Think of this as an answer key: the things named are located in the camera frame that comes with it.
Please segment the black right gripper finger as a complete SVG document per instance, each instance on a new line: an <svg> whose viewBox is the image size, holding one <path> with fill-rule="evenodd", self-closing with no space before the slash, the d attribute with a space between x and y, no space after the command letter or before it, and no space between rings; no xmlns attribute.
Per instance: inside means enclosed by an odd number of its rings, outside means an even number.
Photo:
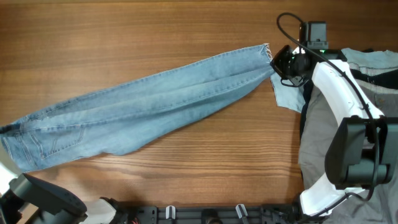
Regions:
<svg viewBox="0 0 398 224"><path fill-rule="evenodd" d="M293 78L281 78L280 83L282 86L286 87L301 87L304 86L309 81L308 78L305 77L293 77Z"/></svg>
<svg viewBox="0 0 398 224"><path fill-rule="evenodd" d="M292 62L294 54L289 45L283 46L271 61L271 67L283 80L293 78Z"/></svg>

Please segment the light blue denim jeans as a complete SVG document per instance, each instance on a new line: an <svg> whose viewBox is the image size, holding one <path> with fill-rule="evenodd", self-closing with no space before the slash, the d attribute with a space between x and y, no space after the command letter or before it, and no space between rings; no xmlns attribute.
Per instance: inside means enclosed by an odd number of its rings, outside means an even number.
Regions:
<svg viewBox="0 0 398 224"><path fill-rule="evenodd" d="M129 154L252 92L273 73L270 52L245 47L71 98L3 126L1 145L24 172Z"/></svg>

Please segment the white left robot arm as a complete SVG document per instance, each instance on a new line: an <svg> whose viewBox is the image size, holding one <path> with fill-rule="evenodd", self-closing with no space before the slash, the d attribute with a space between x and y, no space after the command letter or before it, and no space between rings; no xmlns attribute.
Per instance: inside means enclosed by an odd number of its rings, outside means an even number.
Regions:
<svg viewBox="0 0 398 224"><path fill-rule="evenodd" d="M21 172L1 148L1 223L18 223L28 204L37 207L27 223L111 223L116 209L105 199L84 203L70 191Z"/></svg>

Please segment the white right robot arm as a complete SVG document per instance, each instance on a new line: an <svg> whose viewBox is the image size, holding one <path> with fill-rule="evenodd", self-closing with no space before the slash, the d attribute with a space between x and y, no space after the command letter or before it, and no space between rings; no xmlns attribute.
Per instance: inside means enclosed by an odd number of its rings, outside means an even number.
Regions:
<svg viewBox="0 0 398 224"><path fill-rule="evenodd" d="M389 183L397 165L397 118L388 118L360 89L348 63L330 50L326 23L300 21L298 51L284 46L271 61L281 84L312 82L326 98L338 125L326 152L325 173L299 197L288 214L301 223L322 222L350 197L367 202L376 186Z"/></svg>

